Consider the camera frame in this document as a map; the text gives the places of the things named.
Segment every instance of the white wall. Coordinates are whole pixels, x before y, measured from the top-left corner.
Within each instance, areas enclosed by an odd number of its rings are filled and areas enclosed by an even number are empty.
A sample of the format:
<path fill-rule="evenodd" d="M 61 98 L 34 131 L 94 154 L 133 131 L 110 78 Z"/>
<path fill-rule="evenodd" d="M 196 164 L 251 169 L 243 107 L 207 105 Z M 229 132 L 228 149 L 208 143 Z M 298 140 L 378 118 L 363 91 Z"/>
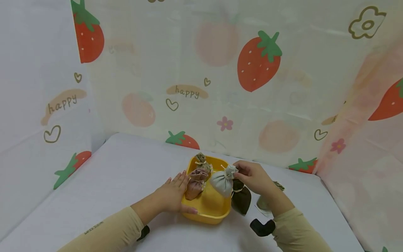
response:
<path fill-rule="evenodd" d="M 99 147 L 104 137 L 95 124 L 70 1 L 1 1 L 0 34 L 1 240 L 52 192 L 54 173 L 65 169 L 73 154 Z M 82 74 L 79 83 L 74 73 Z M 70 89 L 81 90 L 65 92 Z M 61 105 L 69 95 L 87 95 L 76 104 L 72 99 L 42 125 L 48 103 L 62 92 Z M 45 142 L 45 131 L 55 125 L 61 128 L 59 138 Z M 55 141 L 58 129 L 46 140 Z"/>

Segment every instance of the black clip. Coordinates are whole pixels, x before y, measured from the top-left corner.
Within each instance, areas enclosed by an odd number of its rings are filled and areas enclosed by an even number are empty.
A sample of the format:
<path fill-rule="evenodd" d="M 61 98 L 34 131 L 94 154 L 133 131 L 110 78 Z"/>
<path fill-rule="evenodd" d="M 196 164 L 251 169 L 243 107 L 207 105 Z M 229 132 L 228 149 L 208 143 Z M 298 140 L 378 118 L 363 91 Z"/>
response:
<path fill-rule="evenodd" d="M 141 236 L 137 241 L 144 239 L 148 234 L 150 233 L 150 228 L 148 226 L 145 226 L 143 230 L 141 231 Z"/>
<path fill-rule="evenodd" d="M 269 220 L 265 225 L 263 225 L 258 219 L 254 219 L 251 222 L 250 227 L 258 236 L 264 237 L 274 232 L 276 224 L 273 220 Z"/>

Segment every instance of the pink pouch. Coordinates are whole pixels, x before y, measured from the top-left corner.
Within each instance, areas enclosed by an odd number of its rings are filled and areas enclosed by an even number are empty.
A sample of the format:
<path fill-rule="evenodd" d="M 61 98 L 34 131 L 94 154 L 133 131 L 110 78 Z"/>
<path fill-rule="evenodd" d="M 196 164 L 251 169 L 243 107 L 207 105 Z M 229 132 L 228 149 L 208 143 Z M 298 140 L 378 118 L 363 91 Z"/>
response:
<path fill-rule="evenodd" d="M 187 184 L 185 192 L 185 198 L 187 200 L 193 200 L 196 198 L 205 188 L 208 173 L 203 168 L 198 168 L 189 173 L 190 180 Z"/>

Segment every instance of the hand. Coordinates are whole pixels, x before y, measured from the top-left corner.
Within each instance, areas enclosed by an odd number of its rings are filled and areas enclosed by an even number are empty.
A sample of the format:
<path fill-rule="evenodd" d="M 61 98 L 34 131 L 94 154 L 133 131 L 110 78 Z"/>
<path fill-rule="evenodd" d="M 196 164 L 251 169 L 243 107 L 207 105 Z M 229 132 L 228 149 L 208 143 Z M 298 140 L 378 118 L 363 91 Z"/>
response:
<path fill-rule="evenodd" d="M 186 191 L 189 175 L 186 171 L 176 175 L 174 179 L 169 178 L 165 184 L 158 188 L 153 194 L 160 200 L 163 212 L 185 212 L 197 214 L 197 210 L 182 204 L 182 197 Z"/>
<path fill-rule="evenodd" d="M 242 181 L 254 193 L 264 195 L 272 191 L 273 186 L 276 187 L 260 164 L 240 160 L 234 163 L 234 166 L 239 170 L 234 177 Z"/>

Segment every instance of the white tabletop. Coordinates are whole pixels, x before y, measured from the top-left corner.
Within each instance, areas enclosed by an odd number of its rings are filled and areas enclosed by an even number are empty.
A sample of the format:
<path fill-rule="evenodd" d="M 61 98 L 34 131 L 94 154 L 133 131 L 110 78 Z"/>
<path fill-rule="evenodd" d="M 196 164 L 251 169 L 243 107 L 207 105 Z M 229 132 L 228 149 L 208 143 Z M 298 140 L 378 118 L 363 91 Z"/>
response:
<path fill-rule="evenodd" d="M 112 136 L 70 179 L 49 195 L 8 237 L 0 251 L 55 252 L 107 216 L 152 193 L 168 177 L 186 169 L 198 150 L 118 133 Z M 234 163 L 237 158 L 204 152 Z M 347 221 L 319 177 L 263 165 L 273 180 L 307 217 L 335 252 L 363 252 Z M 245 217 L 231 210 L 219 225 L 161 214 L 136 251 L 281 251 L 273 237 L 258 237 L 249 227 L 269 218 L 252 202 Z"/>

